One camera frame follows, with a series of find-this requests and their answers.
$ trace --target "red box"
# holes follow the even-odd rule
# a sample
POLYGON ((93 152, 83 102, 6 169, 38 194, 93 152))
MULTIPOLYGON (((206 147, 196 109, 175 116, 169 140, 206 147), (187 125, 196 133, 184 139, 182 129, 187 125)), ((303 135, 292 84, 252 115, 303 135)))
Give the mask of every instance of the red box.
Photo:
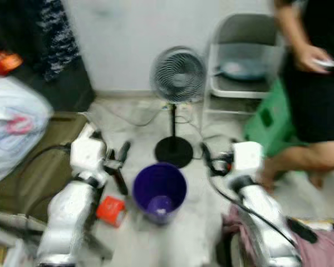
POLYGON ((104 222, 119 227, 126 215, 125 202, 107 196, 96 210, 96 216, 104 222))

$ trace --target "small red package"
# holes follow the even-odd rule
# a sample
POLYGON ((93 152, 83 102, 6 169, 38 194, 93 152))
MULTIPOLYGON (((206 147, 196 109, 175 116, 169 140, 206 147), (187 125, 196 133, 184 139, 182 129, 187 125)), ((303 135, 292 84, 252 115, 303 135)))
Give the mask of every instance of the small red package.
POLYGON ((96 210, 99 219, 115 227, 121 225, 125 215, 125 203, 111 196, 106 197, 96 210))
POLYGON ((0 52, 0 75, 6 75, 21 64, 22 59, 19 55, 0 52))

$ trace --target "purple trash bin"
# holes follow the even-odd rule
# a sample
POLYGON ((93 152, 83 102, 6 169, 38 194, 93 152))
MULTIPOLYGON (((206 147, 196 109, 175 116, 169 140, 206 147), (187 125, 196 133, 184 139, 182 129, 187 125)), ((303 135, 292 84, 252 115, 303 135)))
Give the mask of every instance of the purple trash bin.
POLYGON ((187 193, 183 174, 172 164, 144 168, 136 177, 132 195, 143 213, 157 224, 170 222, 187 193))

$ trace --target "black shirt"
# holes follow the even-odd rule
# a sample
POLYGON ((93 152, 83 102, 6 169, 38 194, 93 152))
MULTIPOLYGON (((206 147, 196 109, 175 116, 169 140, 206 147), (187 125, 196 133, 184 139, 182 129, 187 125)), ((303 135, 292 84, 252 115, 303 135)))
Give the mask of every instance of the black shirt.
POLYGON ((311 43, 334 57, 334 0, 308 0, 303 23, 311 43))

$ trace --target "person's hand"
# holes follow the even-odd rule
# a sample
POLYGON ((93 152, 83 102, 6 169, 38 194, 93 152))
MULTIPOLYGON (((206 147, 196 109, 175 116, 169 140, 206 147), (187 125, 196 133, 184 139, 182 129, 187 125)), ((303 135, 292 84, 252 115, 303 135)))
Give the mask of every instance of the person's hand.
POLYGON ((331 61, 333 59, 325 50, 311 46, 310 44, 296 50, 296 63, 298 69, 305 72, 317 72, 321 74, 329 73, 322 66, 315 63, 314 60, 331 61))

